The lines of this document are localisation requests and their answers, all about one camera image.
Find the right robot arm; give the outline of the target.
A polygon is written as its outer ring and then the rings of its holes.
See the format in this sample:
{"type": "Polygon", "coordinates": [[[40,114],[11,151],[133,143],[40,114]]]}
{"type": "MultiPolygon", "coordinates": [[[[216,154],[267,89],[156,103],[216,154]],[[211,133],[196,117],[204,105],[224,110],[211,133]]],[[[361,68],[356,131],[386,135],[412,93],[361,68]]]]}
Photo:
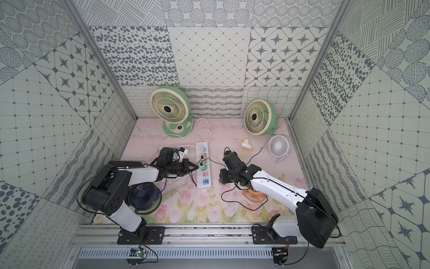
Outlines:
{"type": "Polygon", "coordinates": [[[223,162],[226,166],[220,170],[223,184],[239,184],[272,197],[296,213],[297,230],[306,241],[316,248],[325,246],[339,220],[322,191],[284,183],[254,164],[246,165],[234,151],[226,151],[223,162]]]}

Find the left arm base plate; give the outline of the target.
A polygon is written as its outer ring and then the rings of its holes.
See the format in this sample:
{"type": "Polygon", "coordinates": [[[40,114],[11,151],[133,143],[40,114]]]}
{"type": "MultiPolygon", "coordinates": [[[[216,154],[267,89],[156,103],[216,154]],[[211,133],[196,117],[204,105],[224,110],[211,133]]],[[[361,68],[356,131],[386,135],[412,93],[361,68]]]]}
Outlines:
{"type": "Polygon", "coordinates": [[[150,244],[161,245],[165,234],[164,226],[142,226],[135,232],[121,229],[118,233],[117,245],[150,244]]]}

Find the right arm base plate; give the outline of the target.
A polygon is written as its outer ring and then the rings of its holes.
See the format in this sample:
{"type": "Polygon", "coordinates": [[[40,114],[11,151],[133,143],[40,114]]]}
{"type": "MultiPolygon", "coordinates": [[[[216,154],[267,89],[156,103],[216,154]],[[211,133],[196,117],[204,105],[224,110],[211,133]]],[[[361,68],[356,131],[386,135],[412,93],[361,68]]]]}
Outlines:
{"type": "Polygon", "coordinates": [[[253,224],[251,227],[254,244],[297,244],[301,236],[295,216],[272,216],[266,226],[253,224]]]}

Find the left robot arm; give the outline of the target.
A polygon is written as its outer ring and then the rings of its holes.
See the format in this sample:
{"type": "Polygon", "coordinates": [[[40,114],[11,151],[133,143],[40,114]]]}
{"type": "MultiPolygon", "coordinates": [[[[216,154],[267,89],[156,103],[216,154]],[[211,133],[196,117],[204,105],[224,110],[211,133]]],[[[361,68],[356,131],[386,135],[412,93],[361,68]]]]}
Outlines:
{"type": "Polygon", "coordinates": [[[184,148],[163,148],[151,163],[110,161],[78,191],[77,203],[84,211],[107,216],[123,230],[135,233],[144,227],[143,215],[161,202],[155,185],[163,179],[191,175],[199,166],[185,157],[184,148]]]}

